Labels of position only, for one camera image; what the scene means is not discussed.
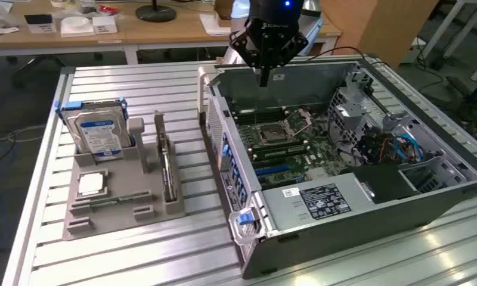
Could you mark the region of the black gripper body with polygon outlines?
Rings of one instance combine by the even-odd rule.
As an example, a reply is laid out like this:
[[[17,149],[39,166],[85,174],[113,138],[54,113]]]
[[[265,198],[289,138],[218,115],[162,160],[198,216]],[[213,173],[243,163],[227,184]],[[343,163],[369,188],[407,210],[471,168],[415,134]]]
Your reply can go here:
[[[250,1],[249,16],[245,29],[253,38],[261,53],[263,64],[265,34],[293,34],[298,31],[298,18],[301,16],[301,1]]]

